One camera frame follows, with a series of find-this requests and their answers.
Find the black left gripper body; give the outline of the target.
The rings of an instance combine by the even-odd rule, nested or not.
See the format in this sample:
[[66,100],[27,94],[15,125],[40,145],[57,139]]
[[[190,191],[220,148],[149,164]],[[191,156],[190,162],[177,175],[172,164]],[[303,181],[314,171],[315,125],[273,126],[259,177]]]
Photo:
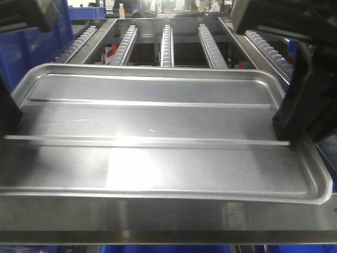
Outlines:
[[[51,32],[58,18],[53,1],[1,1],[1,33],[38,28]],[[23,113],[1,78],[1,138],[16,131]]]

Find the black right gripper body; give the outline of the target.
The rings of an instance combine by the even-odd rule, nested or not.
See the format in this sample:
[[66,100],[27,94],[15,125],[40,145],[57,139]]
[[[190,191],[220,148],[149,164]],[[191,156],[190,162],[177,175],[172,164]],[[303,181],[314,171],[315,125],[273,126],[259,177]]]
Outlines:
[[272,119],[278,140],[336,133],[336,1],[237,1],[230,15],[238,35],[249,30],[297,42],[286,95]]

